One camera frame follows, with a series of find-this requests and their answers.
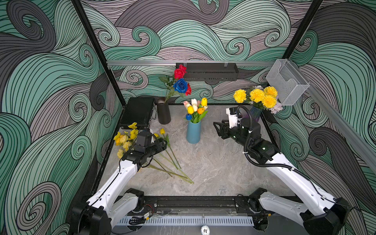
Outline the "yellow flower bunch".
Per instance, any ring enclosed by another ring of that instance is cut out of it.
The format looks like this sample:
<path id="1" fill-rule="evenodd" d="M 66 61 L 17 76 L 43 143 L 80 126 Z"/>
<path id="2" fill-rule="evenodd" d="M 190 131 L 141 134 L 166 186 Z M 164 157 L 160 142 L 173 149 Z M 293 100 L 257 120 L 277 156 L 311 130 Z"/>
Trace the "yellow flower bunch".
<path id="1" fill-rule="evenodd" d="M 155 160 L 158 160 L 161 164 L 164 165 L 164 168 L 167 171 L 169 171 L 170 174 L 173 176 L 172 178 L 174 178 L 174 179 L 179 178 L 180 180 L 182 180 L 184 182 L 187 182 L 189 184 L 194 184 L 194 181 L 182 169 L 176 169 L 175 166 L 170 161 L 170 159 L 165 157 L 163 154 L 154 155 L 152 158 L 150 158 L 150 160 L 147 161 L 147 163 L 145 163 L 143 165 L 143 167 L 154 169 L 154 170 L 157 170 L 159 172 L 165 173 L 165 172 L 163 172 L 161 167 L 155 162 Z"/>

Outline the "teal ceramic vase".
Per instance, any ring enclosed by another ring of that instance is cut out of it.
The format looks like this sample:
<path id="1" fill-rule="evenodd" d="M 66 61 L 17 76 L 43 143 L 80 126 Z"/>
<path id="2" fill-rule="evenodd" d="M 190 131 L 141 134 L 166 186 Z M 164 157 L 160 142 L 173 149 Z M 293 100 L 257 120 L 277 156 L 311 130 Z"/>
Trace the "teal ceramic vase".
<path id="1" fill-rule="evenodd" d="M 201 122 L 192 123 L 189 121 L 186 139 L 190 144 L 197 144 L 201 137 Z"/>

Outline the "black cylindrical vase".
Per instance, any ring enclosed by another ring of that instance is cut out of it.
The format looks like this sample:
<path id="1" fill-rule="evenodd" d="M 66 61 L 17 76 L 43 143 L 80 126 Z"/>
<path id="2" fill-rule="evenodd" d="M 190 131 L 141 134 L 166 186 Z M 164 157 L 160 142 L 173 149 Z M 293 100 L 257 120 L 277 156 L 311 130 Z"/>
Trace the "black cylindrical vase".
<path id="1" fill-rule="evenodd" d="M 160 98 L 156 101 L 157 105 L 157 116 L 160 124 L 169 124 L 171 122 L 169 104 L 166 102 L 165 98 Z"/>

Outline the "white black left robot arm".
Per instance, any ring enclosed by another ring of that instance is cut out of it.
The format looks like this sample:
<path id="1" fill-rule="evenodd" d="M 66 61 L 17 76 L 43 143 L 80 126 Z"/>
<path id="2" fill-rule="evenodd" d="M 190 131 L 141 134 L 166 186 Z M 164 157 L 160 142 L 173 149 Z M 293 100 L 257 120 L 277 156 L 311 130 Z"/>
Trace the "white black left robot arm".
<path id="1" fill-rule="evenodd" d="M 68 234 L 109 235 L 129 212 L 141 210 L 141 191 L 130 189 L 122 197 L 120 193 L 148 158 L 166 148 L 167 141 L 159 138 L 153 143 L 136 144 L 127 151 L 107 182 L 86 202 L 73 208 Z"/>

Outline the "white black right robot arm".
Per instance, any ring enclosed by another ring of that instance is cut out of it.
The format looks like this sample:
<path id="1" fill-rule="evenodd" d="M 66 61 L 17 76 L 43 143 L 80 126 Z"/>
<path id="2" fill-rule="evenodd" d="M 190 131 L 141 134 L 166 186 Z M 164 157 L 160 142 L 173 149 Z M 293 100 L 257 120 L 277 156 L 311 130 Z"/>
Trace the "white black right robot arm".
<path id="1" fill-rule="evenodd" d="M 342 197 L 321 189 L 299 171 L 271 142 L 260 134 L 260 125 L 251 119 L 239 122 L 214 122 L 218 136 L 233 139 L 243 146 L 243 154 L 254 166 L 266 168 L 285 183 L 296 200 L 276 196 L 258 188 L 249 196 L 250 208 L 256 212 L 274 212 L 303 226 L 310 235 L 337 235 L 346 223 L 351 207 Z"/>

